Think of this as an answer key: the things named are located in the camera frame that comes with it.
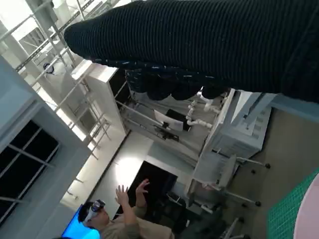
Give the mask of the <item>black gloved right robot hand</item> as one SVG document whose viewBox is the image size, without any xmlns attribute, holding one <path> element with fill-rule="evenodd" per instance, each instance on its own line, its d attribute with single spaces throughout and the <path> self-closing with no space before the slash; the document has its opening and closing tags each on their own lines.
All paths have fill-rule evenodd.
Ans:
<svg viewBox="0 0 319 239">
<path fill-rule="evenodd" d="M 67 27 L 64 39 L 154 101 L 230 88 L 319 101 L 316 0 L 139 0 Z"/>
</svg>

